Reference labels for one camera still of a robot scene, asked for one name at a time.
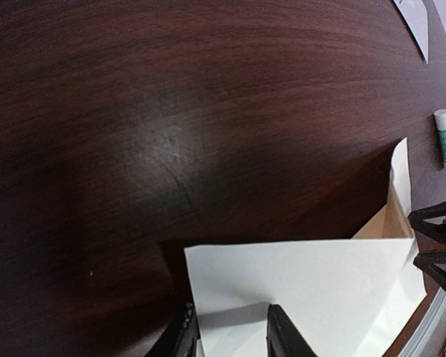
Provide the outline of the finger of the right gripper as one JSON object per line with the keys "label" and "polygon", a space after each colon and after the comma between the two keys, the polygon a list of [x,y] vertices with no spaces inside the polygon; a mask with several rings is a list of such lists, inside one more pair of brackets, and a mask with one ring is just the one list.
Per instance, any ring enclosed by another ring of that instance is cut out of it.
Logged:
{"label": "finger of the right gripper", "polygon": [[434,279],[446,292],[446,251],[421,252],[413,264]]}
{"label": "finger of the right gripper", "polygon": [[446,201],[415,210],[408,219],[415,231],[446,245]]}

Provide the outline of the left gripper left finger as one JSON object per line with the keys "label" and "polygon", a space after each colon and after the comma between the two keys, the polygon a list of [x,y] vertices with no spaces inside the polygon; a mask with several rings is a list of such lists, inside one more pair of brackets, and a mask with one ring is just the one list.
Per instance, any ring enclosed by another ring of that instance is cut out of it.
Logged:
{"label": "left gripper left finger", "polygon": [[186,303],[152,346],[146,357],[195,357],[198,321],[195,307]]}

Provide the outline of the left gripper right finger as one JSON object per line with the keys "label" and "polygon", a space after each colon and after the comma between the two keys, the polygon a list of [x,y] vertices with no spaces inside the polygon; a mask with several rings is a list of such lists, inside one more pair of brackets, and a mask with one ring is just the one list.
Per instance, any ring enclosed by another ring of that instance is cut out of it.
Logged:
{"label": "left gripper right finger", "polygon": [[271,304],[267,311],[267,351],[269,357],[316,357],[284,309]]}

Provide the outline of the white letter sheet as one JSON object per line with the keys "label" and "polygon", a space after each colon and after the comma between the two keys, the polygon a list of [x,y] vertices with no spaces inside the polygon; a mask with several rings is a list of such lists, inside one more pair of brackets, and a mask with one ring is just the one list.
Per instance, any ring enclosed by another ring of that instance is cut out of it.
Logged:
{"label": "white letter sheet", "polygon": [[411,210],[401,141],[387,203],[351,239],[186,248],[204,354],[265,356],[278,304],[316,355],[382,356],[426,297]]}

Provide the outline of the grey envelope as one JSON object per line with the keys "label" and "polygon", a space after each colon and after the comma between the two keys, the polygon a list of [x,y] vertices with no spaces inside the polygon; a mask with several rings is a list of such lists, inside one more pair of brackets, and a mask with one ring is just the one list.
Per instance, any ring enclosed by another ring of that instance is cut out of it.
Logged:
{"label": "grey envelope", "polygon": [[394,0],[413,35],[421,55],[429,63],[429,29],[427,8],[422,0]]}

